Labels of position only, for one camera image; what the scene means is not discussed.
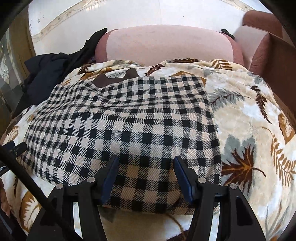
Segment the person left hand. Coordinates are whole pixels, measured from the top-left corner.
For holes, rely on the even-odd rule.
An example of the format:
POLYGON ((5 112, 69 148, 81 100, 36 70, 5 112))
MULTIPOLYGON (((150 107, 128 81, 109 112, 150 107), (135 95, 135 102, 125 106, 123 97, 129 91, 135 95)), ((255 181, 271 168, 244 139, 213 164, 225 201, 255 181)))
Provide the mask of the person left hand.
POLYGON ((0 199, 1 199, 1 209, 2 211, 10 217, 11 210, 10 210, 10 205, 8 203, 8 199, 6 197, 6 192, 4 189, 4 184, 2 180, 0 179, 0 199))

